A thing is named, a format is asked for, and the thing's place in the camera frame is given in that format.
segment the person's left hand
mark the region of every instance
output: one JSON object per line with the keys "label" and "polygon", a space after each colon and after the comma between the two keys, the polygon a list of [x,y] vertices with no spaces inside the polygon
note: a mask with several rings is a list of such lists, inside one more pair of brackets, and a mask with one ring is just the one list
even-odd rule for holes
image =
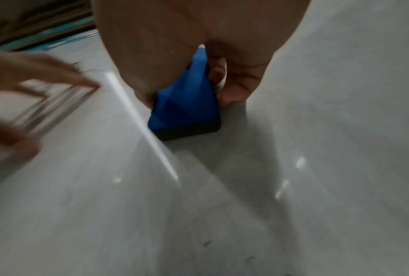
{"label": "person's left hand", "polygon": [[[96,81],[83,76],[73,65],[48,54],[0,52],[0,91],[47,98],[43,93],[20,85],[21,82],[32,79],[73,86],[100,87]],[[0,146],[13,148],[23,158],[34,157],[41,150],[40,143],[30,134],[1,121]]]}

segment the skin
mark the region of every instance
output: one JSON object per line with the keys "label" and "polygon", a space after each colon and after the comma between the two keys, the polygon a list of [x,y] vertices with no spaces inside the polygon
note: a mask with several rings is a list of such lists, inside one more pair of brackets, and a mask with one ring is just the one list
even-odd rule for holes
{"label": "skin", "polygon": [[[44,53],[0,52],[0,91],[47,98],[43,93],[25,88],[21,82],[38,79],[49,83],[98,88],[100,85],[84,77],[73,65]],[[0,146],[12,148],[24,159],[32,158],[41,150],[41,144],[29,133],[0,121]]]}
{"label": "skin", "polygon": [[151,108],[204,44],[220,107],[245,101],[309,0],[93,0],[101,38],[123,80]]}

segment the white surface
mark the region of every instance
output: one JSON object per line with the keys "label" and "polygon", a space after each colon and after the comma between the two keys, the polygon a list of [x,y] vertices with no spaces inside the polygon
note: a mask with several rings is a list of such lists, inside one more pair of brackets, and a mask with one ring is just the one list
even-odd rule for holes
{"label": "white surface", "polygon": [[98,36],[52,52],[104,88],[2,177],[0,275],[409,276],[409,1],[313,1],[219,132],[166,144]]}

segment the dark mark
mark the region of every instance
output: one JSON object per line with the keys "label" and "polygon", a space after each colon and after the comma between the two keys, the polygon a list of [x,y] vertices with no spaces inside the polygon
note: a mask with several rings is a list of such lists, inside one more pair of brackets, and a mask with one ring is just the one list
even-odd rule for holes
{"label": "dark mark", "polygon": [[205,243],[203,244],[203,247],[208,247],[208,245],[211,244],[211,243],[212,243],[212,241],[207,241],[207,242],[205,242]]}

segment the blue sponge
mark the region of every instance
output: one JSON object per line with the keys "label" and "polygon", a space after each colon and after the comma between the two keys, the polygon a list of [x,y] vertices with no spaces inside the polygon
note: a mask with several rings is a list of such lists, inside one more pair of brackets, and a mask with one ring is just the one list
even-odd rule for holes
{"label": "blue sponge", "polygon": [[199,48],[183,75],[158,92],[149,129],[168,141],[217,131],[221,126],[206,51]]}

